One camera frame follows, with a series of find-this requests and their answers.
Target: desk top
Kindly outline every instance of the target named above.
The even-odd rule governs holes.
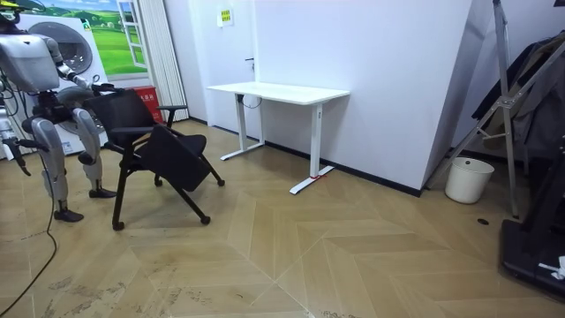
[[[349,95],[349,91],[317,87],[296,87],[290,85],[246,82],[208,87],[208,89],[243,95],[254,95],[266,100],[288,102],[297,105],[311,105]]]

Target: black chair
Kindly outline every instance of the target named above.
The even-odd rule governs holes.
[[[104,146],[123,155],[112,217],[115,231],[124,228],[124,223],[120,222],[120,212],[125,181],[139,170],[152,171],[156,186],[162,185],[160,177],[166,179],[200,217],[200,222],[210,223],[210,217],[200,210],[185,191],[194,191],[210,172],[219,186],[224,186],[225,181],[202,154],[206,137],[186,136],[171,128],[175,111],[185,109],[185,106],[161,106],[160,110],[169,111],[168,124],[165,126],[154,121],[145,103],[133,90],[98,96],[84,101],[84,104],[94,111],[108,134],[109,141]],[[148,138],[142,139],[149,133],[151,135]]]

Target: white wall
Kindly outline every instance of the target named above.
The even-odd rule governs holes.
[[[349,89],[321,156],[419,189],[471,0],[259,1],[261,81]],[[265,102],[267,139],[309,153],[311,112]]]
[[[252,2],[228,0],[192,0],[192,25],[200,64],[201,85],[208,111],[208,124],[237,131],[235,96],[206,90],[206,87],[254,81],[252,65],[245,60],[253,57]],[[222,8],[231,8],[233,26],[217,26]],[[254,100],[245,99],[254,104]],[[259,136],[258,110],[245,110],[247,133]]]
[[[492,8],[492,0],[473,0],[471,4],[456,65],[449,84],[448,95],[435,134],[430,161],[427,164],[424,182],[430,177],[451,146],[457,128],[457,120],[463,110],[463,104],[477,65],[478,55],[492,17],[490,14]]]
[[[164,0],[164,3],[170,35],[177,55],[178,70],[185,89],[188,111],[191,117],[208,120],[190,2],[188,0]]]
[[[554,0],[502,1],[508,19],[508,40],[512,61],[531,43],[557,35],[565,29],[565,8],[554,8],[554,3]],[[463,106],[463,112],[459,118],[456,135],[452,142],[453,146],[456,146],[477,124],[477,120],[472,119],[471,114],[477,109],[499,78],[496,33],[494,31],[494,18],[492,18]],[[505,155],[504,149],[492,151],[483,148],[480,138],[477,138],[475,143],[467,149],[491,155]]]

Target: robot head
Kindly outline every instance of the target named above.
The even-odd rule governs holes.
[[[29,8],[18,4],[17,0],[0,0],[0,27],[13,26],[19,23],[19,14],[23,11],[40,10],[41,4]]]

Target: desk foot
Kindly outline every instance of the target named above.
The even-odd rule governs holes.
[[[253,146],[248,147],[246,150],[238,150],[236,152],[232,152],[231,154],[225,155],[225,156],[221,157],[220,160],[226,161],[226,160],[230,159],[231,157],[235,157],[236,155],[244,154],[246,152],[254,150],[255,148],[259,148],[259,147],[263,147],[263,146],[265,146],[264,143],[254,144]]]
[[[326,168],[320,170],[320,173],[318,175],[317,178],[308,178],[302,182],[300,182],[299,184],[295,185],[294,187],[292,187],[292,189],[290,189],[290,193],[292,194],[298,194],[300,191],[302,191],[304,188],[306,188],[307,186],[311,185],[312,183],[318,181],[318,179],[320,179],[321,176],[326,175],[328,172],[332,171],[334,169],[334,167],[332,166],[327,166]]]

